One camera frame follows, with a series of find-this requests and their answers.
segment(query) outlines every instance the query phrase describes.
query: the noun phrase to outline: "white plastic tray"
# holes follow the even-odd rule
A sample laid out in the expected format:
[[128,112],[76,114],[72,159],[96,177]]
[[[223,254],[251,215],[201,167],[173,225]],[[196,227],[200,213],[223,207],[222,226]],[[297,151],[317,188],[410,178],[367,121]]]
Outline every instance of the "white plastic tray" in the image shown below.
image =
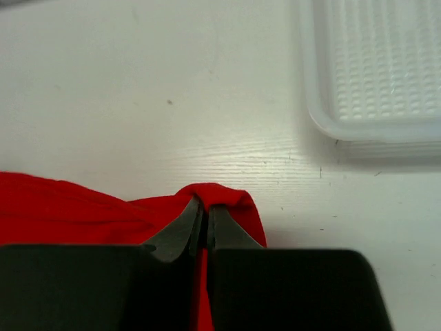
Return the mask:
[[329,136],[441,140],[441,0],[300,0],[309,113]]

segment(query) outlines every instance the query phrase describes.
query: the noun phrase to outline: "red fabric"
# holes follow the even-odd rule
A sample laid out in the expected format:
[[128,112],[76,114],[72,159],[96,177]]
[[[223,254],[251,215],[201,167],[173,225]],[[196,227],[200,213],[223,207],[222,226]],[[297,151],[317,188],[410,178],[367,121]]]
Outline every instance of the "red fabric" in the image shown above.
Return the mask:
[[[173,221],[197,195],[208,210],[224,204],[234,219],[266,246],[250,195],[215,183],[192,184],[176,195],[123,201],[69,183],[27,174],[0,172],[0,245],[9,243],[138,244]],[[207,256],[203,253],[202,270]],[[198,329],[213,330],[201,275]]]

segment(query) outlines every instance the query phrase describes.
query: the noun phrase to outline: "tabletop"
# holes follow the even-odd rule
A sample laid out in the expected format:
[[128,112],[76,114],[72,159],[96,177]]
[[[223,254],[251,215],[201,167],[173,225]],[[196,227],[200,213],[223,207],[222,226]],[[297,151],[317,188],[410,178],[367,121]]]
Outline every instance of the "tabletop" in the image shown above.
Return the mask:
[[0,169],[122,199],[247,190],[271,247],[351,248],[396,330],[441,323],[441,144],[336,141],[290,0],[52,0],[0,12]]

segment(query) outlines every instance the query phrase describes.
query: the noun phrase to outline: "white surface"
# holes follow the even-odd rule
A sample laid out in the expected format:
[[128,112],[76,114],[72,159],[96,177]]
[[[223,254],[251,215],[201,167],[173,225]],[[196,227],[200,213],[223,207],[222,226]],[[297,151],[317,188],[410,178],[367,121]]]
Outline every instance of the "white surface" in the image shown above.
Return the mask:
[[344,140],[441,140],[441,1],[301,0],[309,111]]
[[303,99],[297,11],[58,0],[0,12],[0,168],[123,199],[244,188],[271,246],[359,250],[396,330],[439,330],[441,147],[322,136]]

